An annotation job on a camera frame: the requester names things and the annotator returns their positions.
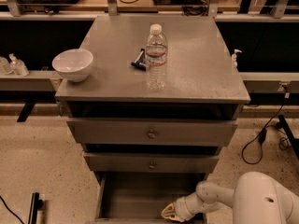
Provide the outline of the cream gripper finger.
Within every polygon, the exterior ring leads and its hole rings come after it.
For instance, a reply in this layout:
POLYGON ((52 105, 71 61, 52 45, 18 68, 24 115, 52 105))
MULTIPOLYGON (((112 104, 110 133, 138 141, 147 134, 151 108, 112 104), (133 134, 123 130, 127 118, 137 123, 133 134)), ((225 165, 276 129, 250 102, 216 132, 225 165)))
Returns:
POLYGON ((171 221, 175 221, 175 222, 184 222, 184 219, 171 215, 171 216, 162 216, 162 218, 167 219, 167 220, 171 220, 171 221))
POLYGON ((161 213, 162 217, 174 217, 176 214, 174 205, 170 203, 161 213))

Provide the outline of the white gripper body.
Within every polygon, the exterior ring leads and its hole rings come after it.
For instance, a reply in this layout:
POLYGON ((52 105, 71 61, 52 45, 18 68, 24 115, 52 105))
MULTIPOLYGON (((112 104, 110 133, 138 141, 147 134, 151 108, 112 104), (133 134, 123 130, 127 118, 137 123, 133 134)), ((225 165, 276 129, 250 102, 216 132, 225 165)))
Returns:
POLYGON ((179 222, 189 221, 199 213, 199 199, 196 196, 186 196, 174 202, 174 209, 179 222))

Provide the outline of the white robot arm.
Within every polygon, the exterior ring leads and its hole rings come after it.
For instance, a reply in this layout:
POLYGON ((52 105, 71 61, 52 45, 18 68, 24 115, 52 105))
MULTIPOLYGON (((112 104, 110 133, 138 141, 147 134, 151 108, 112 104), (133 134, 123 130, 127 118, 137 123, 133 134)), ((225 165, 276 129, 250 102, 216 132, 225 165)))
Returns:
POLYGON ((185 222, 217 211, 221 204, 233 210, 233 224, 299 224, 299 197, 259 172, 244 173, 234 189, 201 181, 195 192, 170 203, 161 216, 185 222))

